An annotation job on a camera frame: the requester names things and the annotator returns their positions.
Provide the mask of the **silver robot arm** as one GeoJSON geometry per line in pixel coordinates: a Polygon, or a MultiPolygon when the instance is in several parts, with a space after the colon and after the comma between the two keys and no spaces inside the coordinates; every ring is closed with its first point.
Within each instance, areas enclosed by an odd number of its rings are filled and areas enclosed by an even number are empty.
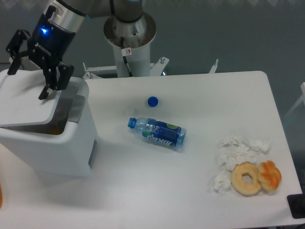
{"type": "Polygon", "coordinates": [[[17,30],[7,45],[12,63],[9,75],[16,74],[24,57],[42,71],[45,86],[39,99],[51,90],[64,90],[74,67],[63,56],[86,17],[107,17],[104,35],[113,46],[119,77],[149,76],[150,57],[142,50],[149,47],[155,29],[140,0],[51,0],[33,32],[17,30]]]}

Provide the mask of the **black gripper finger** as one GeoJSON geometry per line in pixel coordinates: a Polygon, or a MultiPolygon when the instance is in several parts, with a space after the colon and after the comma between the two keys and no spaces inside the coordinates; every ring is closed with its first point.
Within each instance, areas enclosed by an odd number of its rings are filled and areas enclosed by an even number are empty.
{"type": "Polygon", "coordinates": [[[60,63],[57,67],[44,65],[42,70],[46,85],[38,97],[39,100],[44,100],[48,97],[48,89],[56,91],[65,90],[74,71],[74,66],[63,63],[60,63]]]}
{"type": "Polygon", "coordinates": [[[12,63],[8,69],[8,75],[15,75],[21,65],[22,57],[28,56],[28,51],[20,52],[20,48],[24,41],[30,38],[30,33],[27,30],[16,30],[15,34],[11,38],[6,47],[7,53],[12,58],[12,63]]]}

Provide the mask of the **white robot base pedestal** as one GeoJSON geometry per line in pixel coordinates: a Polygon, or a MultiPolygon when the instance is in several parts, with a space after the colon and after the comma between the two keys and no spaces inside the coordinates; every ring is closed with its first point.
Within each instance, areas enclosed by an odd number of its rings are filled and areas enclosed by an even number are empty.
{"type": "Polygon", "coordinates": [[[156,23],[148,13],[143,12],[131,23],[110,16],[104,25],[104,35],[113,48],[119,78],[150,75],[150,45],[156,35],[156,23]]]}

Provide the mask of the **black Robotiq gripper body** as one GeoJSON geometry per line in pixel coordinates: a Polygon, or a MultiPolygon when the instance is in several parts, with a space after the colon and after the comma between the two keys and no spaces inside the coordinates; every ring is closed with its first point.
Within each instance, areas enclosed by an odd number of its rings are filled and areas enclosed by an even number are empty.
{"type": "Polygon", "coordinates": [[[60,66],[67,71],[74,71],[74,66],[63,62],[62,58],[76,33],[65,30],[51,22],[42,14],[32,33],[27,33],[29,58],[42,67],[44,59],[49,68],[60,66]]]}

